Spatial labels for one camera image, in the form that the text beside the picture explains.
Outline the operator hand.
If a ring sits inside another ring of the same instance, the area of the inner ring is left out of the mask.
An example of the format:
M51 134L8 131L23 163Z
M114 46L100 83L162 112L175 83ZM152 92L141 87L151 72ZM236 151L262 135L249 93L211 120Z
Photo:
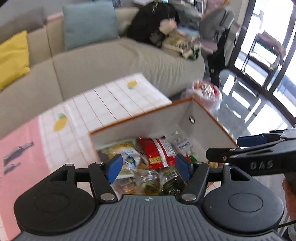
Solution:
M296 219L296 195L293 193L292 187L286 178L283 180L282 187L285 192L288 215L291 221L294 221Z

